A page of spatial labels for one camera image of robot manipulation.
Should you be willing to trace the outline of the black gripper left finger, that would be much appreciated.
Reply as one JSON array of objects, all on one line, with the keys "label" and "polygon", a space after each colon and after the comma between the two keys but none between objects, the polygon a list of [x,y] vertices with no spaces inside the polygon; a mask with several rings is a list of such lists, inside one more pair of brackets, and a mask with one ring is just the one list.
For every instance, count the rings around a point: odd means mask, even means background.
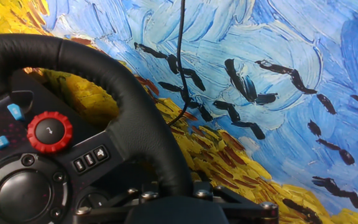
[{"label": "black gripper left finger", "polygon": [[87,197],[86,203],[76,209],[73,223],[124,223],[133,208],[158,198],[158,183],[143,184],[140,189],[129,188],[106,201]]}]

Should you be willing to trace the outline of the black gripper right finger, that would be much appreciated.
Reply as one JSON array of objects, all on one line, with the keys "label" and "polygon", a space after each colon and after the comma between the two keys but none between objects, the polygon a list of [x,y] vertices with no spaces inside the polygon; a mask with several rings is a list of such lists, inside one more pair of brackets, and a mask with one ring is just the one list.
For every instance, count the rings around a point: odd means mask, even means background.
[{"label": "black gripper right finger", "polygon": [[277,204],[255,203],[222,185],[213,187],[209,182],[194,182],[193,196],[217,205],[231,223],[279,224]]}]

